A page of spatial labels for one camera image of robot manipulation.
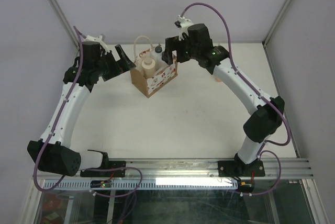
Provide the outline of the white bottle black cap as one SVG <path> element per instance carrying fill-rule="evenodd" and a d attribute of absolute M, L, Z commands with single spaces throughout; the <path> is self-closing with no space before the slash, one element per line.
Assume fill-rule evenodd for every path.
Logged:
<path fill-rule="evenodd" d="M 159 44 L 151 51 L 151 58 L 155 61 L 156 69 L 160 69 L 166 66 L 166 63 L 162 60 L 163 47 Z"/>

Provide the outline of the cream round bottle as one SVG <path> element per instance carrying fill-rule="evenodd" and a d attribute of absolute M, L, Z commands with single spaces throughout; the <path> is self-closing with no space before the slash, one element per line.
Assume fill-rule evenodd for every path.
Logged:
<path fill-rule="evenodd" d="M 156 72 L 156 62 L 152 58 L 145 58 L 141 65 L 144 72 L 144 77 L 146 79 L 152 78 Z"/>

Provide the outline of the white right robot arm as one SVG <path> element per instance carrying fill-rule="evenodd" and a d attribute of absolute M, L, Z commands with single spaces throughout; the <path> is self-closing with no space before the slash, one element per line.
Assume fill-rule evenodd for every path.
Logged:
<path fill-rule="evenodd" d="M 245 139 L 235 155 L 234 170 L 247 175 L 253 169 L 253 162 L 260 153 L 265 140 L 282 124 L 284 100 L 263 93 L 249 79 L 241 78 L 242 71 L 234 67 L 229 52 L 222 46 L 215 46 L 204 24 L 191 21 L 175 22 L 179 35 L 166 38 L 162 60 L 171 64 L 175 59 L 183 63 L 194 59 L 199 66 L 219 78 L 245 106 L 250 118 L 243 125 Z"/>

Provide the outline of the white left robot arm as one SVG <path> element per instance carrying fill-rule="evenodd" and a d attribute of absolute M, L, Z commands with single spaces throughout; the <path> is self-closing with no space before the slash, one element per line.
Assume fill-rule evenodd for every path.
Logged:
<path fill-rule="evenodd" d="M 98 176 L 109 172 L 107 153 L 76 152 L 71 149 L 71 140 L 80 111 L 99 79 L 108 81 L 135 68 L 121 45 L 115 49 L 119 60 L 101 42 L 82 43 L 80 55 L 64 74 L 61 97 L 48 127 L 39 140 L 28 143 L 27 151 L 36 169 L 65 176 L 85 169 L 92 169 Z"/>

